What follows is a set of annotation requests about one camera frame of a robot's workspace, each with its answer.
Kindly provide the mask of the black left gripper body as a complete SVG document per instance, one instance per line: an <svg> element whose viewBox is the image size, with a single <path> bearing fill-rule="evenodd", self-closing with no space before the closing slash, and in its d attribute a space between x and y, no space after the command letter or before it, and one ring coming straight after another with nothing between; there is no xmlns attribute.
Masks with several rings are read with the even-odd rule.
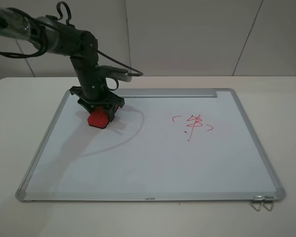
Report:
<svg viewBox="0 0 296 237"><path fill-rule="evenodd" d="M76 95L78 100L84 100L94 105L95 108L111 108L113 105L122 108L124 106L124 99L112 93L108 88L98 65L77 57L71 57L70 61L80 84L80 86L73 86L69 89L71 95Z"/></svg>

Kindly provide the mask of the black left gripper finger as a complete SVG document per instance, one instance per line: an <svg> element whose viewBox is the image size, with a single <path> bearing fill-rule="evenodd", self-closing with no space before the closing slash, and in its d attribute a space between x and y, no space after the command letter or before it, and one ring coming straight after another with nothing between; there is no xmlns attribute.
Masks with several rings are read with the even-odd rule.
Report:
<svg viewBox="0 0 296 237"><path fill-rule="evenodd" d="M109 109L109 121L112 122L115 118L115 113L118 109L118 105L113 105L110 109Z"/></svg>
<svg viewBox="0 0 296 237"><path fill-rule="evenodd" d="M95 109L94 105L89 104L84 100L78 100L78 104L80 104L89 114L91 114Z"/></svg>

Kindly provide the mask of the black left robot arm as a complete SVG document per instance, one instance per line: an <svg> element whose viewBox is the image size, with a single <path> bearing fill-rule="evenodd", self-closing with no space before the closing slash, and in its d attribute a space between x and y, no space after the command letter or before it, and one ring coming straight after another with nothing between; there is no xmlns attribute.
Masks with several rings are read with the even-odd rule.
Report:
<svg viewBox="0 0 296 237"><path fill-rule="evenodd" d="M70 24L71 11L65 2L58 2L56 8L59 17L39 18L13 7L0 8L0 36L25 40L37 49L32 54L0 51L0 56L12 59L40 57L46 53L68 56L80 84L73 86L70 93L79 98L78 103L88 113L104 114L112 121L116 110L125 102L108 87L106 79L127 81L131 73L125 65L122 68L100 66L97 39L89 31L78 30Z"/></svg>

